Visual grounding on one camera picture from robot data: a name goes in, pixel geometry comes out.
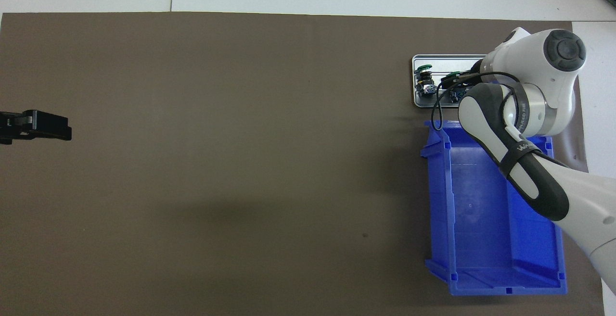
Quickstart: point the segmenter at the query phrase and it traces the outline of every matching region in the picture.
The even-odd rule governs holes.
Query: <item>dark gray joint cap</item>
[[[567,30],[550,32],[543,43],[543,53],[548,62],[559,71],[578,70],[586,59],[586,47],[579,37]]]

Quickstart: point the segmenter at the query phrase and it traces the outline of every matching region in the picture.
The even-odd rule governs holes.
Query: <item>black cable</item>
[[[505,77],[511,78],[515,82],[520,82],[520,80],[517,79],[517,77],[515,77],[514,75],[511,75],[510,73],[492,71],[492,72],[485,72],[485,73],[477,73],[475,75],[471,75],[470,77],[466,77],[466,78],[464,78],[464,80],[462,82],[460,82],[459,84],[456,84],[455,86],[449,88],[448,90],[451,90],[453,88],[468,88],[469,86],[473,86],[474,85],[474,84],[471,84],[471,85],[465,84],[470,79],[475,79],[476,77],[483,77],[483,76],[490,76],[490,75],[505,76]],[[434,102],[434,105],[432,107],[432,112],[431,112],[431,115],[430,115],[430,121],[431,121],[433,130],[441,130],[443,128],[443,108],[440,105],[440,101],[447,94],[447,91],[443,92],[440,95],[438,94],[438,90],[440,90],[440,86],[442,84],[443,83],[440,82],[438,84],[438,86],[436,87],[436,95],[437,95],[437,97],[436,97],[436,101]],[[517,103],[517,97],[515,96],[515,90],[511,86],[508,86],[506,84],[501,84],[501,85],[506,86],[506,88],[511,90],[510,94],[513,94],[513,97],[515,99],[515,103]],[[440,126],[438,126],[438,128],[436,127],[436,125],[434,125],[434,112],[435,112],[435,110],[437,110],[437,108],[438,108],[438,120],[440,121]]]

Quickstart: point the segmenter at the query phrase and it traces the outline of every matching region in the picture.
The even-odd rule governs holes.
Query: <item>blue plastic container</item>
[[[553,157],[551,137],[530,141]],[[430,127],[422,156],[432,234],[425,265],[451,294],[567,293],[560,228],[526,204],[458,121]]]

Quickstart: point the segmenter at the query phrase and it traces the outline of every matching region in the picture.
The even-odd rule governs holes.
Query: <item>metal tray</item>
[[[416,79],[413,74],[419,66],[424,64],[432,65],[432,78],[434,84],[438,85],[442,77],[455,71],[468,71],[473,67],[473,64],[484,58],[485,55],[447,55],[447,54],[418,54],[411,59],[411,91],[413,92],[413,101],[420,108],[432,108],[436,101],[436,94],[431,97],[422,97],[415,90]],[[449,94],[445,95],[440,101],[443,108],[455,108],[459,103],[451,103]]]

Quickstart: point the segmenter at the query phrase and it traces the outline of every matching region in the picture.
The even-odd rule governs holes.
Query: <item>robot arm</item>
[[[581,40],[568,31],[530,35],[518,28],[479,71],[511,73],[520,82],[482,77],[485,82],[462,99],[458,116],[524,200],[570,235],[616,292],[616,180],[569,169],[524,138],[557,134],[568,125],[585,57]]]

